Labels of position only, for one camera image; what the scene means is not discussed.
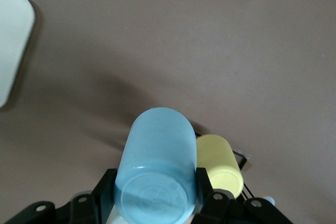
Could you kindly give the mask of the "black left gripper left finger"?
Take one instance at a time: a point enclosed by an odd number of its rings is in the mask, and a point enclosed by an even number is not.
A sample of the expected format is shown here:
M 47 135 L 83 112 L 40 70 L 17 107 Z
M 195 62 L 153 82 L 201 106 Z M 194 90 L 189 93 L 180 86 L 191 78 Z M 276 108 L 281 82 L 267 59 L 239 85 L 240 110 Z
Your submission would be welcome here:
M 51 201 L 30 204 L 6 223 L 106 223 L 114 206 L 117 169 L 107 169 L 90 193 L 81 193 L 56 208 Z

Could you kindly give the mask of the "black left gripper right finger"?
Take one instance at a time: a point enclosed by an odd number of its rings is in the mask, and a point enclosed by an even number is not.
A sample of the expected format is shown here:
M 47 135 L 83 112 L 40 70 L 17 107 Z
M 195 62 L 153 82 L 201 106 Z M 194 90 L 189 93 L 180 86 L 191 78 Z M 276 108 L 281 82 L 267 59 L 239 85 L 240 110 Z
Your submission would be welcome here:
M 215 191 L 205 168 L 196 169 L 196 181 L 201 209 L 194 223 L 292 223 L 263 198 L 247 199 L 241 204 Z

